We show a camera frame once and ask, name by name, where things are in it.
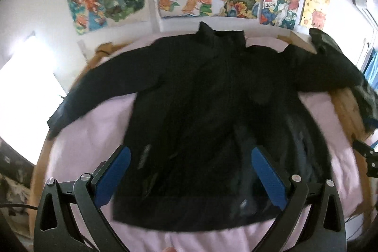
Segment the dark clothing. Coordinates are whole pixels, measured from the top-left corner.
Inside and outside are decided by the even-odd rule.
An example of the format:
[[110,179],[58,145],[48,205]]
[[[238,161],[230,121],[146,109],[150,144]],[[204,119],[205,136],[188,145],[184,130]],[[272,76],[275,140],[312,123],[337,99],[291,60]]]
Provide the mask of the dark clothing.
[[[309,34],[311,36],[312,43],[314,44],[317,51],[323,51],[325,53],[338,51],[343,55],[343,61],[349,61],[347,57],[344,56],[337,43],[325,32],[313,28],[309,30]],[[370,118],[378,119],[378,94],[368,84],[367,80],[360,70],[358,70],[354,66],[349,66],[349,68],[351,69],[350,74],[353,74],[355,77],[358,76],[363,80],[362,84],[353,86],[350,89],[354,97],[356,98],[358,107],[360,109],[361,118],[364,120],[366,131],[373,133],[375,127],[371,127],[366,120]]]
[[124,138],[132,159],[114,219],[188,232],[264,221],[279,209],[251,167],[256,145],[289,174],[331,177],[326,143],[297,91],[360,84],[339,55],[293,45],[282,53],[246,49],[243,32],[201,23],[196,34],[159,39],[90,71],[49,126],[54,136],[106,99],[138,92]]

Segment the blue curtain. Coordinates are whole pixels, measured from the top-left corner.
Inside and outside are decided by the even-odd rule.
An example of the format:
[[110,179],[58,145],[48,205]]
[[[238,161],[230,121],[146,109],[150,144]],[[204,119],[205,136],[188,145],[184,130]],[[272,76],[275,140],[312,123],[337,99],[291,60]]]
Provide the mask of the blue curtain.
[[366,68],[365,78],[374,90],[378,90],[378,52],[375,49],[372,53],[372,59]]

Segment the pink fabric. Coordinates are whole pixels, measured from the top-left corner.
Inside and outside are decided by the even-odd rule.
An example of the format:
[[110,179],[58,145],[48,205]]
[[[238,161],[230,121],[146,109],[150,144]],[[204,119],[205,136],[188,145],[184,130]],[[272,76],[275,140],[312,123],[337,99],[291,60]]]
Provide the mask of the pink fabric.
[[[149,45],[163,34],[143,38],[125,47],[117,54]],[[271,38],[249,38],[247,46],[265,45],[283,51],[287,43]],[[101,161],[106,161],[122,143],[136,94],[116,97],[99,105],[58,135],[46,173],[59,182],[76,180],[84,172],[92,172]],[[353,150],[348,144],[338,116],[327,93],[300,94],[324,134],[331,155],[333,180],[340,193],[344,215],[348,217],[362,202],[360,179]],[[105,217],[114,231],[131,251],[161,252],[175,247],[178,252],[250,252],[262,239],[273,221],[224,231],[201,233],[156,232],[128,226],[112,220],[111,203],[103,206]],[[90,237],[77,207],[73,207],[83,235]],[[289,239],[286,249],[292,247],[300,235],[308,209],[305,209]]]

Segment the blue gripper pad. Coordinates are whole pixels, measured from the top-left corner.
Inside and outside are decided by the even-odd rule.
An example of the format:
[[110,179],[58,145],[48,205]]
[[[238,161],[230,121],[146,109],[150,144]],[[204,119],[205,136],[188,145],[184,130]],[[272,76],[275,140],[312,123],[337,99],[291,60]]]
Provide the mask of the blue gripper pad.
[[110,202],[117,186],[119,185],[123,175],[130,165],[131,152],[126,146],[113,163],[108,167],[101,180],[96,185],[96,194],[94,196],[94,204],[97,208]]
[[288,202],[285,185],[258,148],[252,150],[251,158],[252,166],[258,174],[270,201],[273,205],[284,210]]

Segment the bright light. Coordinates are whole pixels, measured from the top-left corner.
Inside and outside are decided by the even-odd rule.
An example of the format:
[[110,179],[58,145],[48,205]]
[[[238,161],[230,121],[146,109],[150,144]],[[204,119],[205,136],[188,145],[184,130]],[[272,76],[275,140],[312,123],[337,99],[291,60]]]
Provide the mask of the bright light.
[[53,72],[51,50],[35,36],[16,49],[0,70],[0,137],[36,164],[48,132],[47,120],[65,92]]

